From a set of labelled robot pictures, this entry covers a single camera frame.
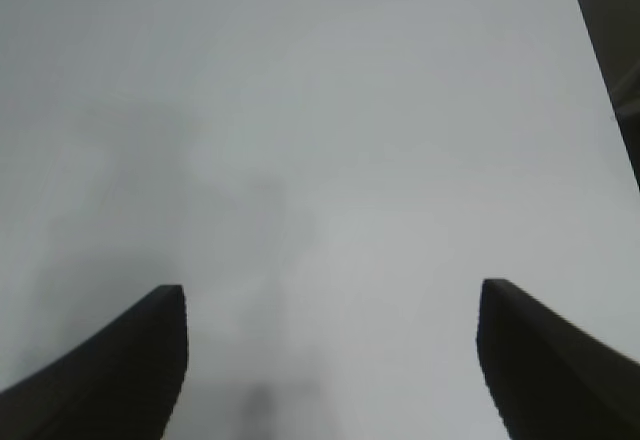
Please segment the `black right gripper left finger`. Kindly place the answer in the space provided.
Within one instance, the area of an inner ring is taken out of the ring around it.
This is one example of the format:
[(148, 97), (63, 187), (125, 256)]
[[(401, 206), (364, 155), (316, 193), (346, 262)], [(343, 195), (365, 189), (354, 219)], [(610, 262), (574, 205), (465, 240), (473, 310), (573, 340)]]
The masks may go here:
[(186, 299), (161, 285), (1, 393), (4, 439), (160, 439), (188, 366)]

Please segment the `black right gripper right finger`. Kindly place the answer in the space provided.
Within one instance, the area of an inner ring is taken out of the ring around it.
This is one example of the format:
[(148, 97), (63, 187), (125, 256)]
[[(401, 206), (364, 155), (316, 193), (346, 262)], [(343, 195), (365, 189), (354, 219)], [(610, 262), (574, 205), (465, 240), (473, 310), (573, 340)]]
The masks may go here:
[(638, 438), (638, 363), (514, 283), (483, 281), (476, 346), (510, 438)]

